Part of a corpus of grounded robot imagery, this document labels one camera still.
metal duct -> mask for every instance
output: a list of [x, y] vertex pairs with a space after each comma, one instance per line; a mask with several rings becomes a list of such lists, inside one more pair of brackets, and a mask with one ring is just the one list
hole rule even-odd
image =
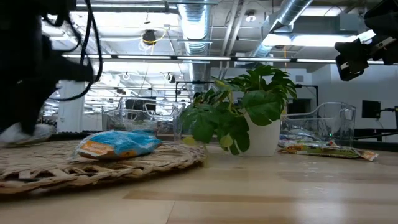
[[[292, 25], [303, 11], [312, 3], [313, 0], [284, 0], [277, 11], [274, 19], [267, 17], [266, 29], [264, 32], [268, 34], [270, 31], [281, 28], [283, 26]], [[257, 49], [250, 55], [250, 57], [266, 57], [273, 46], [267, 45], [265, 41], [266, 36]]]
[[[210, 6], [202, 4], [179, 4], [181, 15], [181, 29], [185, 39], [202, 40], [207, 38], [210, 21]], [[186, 42], [188, 55], [208, 55], [208, 44], [203, 42]], [[205, 63], [191, 63], [189, 66], [191, 81], [209, 81], [210, 74], [206, 73]], [[201, 91], [201, 87], [193, 85], [193, 91]]]

white column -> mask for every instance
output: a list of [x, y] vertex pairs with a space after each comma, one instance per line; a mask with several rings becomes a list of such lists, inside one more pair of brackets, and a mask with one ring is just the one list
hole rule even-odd
[[[69, 98], [85, 89], [84, 82], [61, 81], [60, 98]], [[82, 132], [85, 98], [60, 101], [58, 110], [58, 132]]]

wooden table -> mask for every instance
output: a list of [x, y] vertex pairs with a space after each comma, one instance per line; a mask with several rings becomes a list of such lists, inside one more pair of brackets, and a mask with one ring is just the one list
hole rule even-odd
[[0, 204], [1, 223], [396, 224], [398, 154], [378, 160], [282, 154], [95, 190]]

wicker mat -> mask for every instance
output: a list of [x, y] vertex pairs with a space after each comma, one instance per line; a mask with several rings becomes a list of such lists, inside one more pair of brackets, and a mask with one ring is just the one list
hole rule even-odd
[[35, 189], [61, 189], [136, 179], [183, 169], [205, 160], [197, 147], [164, 144], [147, 156], [122, 161], [69, 158], [79, 141], [46, 142], [38, 146], [0, 149], [0, 194]]

food wrapper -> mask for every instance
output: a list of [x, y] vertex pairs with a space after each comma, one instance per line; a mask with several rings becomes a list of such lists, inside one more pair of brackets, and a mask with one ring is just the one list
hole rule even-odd
[[127, 159], [153, 152], [162, 144], [153, 131], [105, 131], [89, 135], [75, 148], [74, 156], [89, 159]]
[[379, 154], [371, 151], [353, 149], [351, 147], [337, 146], [333, 141], [329, 142], [297, 142], [279, 141], [279, 152], [310, 156], [329, 156], [348, 159], [363, 158], [373, 161]]

